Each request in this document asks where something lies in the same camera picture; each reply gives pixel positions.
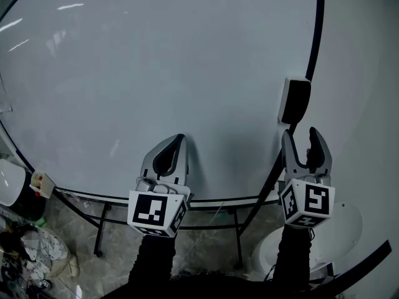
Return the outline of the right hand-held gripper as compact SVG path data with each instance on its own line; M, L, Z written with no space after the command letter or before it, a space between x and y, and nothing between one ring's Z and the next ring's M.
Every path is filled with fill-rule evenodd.
M332 217L335 188L331 186L332 155L326 141L313 126L306 165L299 161L292 133L282 135L282 162L285 187L280 193L285 224L295 229L313 229Z

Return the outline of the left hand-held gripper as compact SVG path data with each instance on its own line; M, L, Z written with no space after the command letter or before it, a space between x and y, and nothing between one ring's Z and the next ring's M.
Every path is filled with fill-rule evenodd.
M141 234L175 237L190 204L187 175L187 137L177 134L158 143L144 157L137 187L129 192L127 224Z

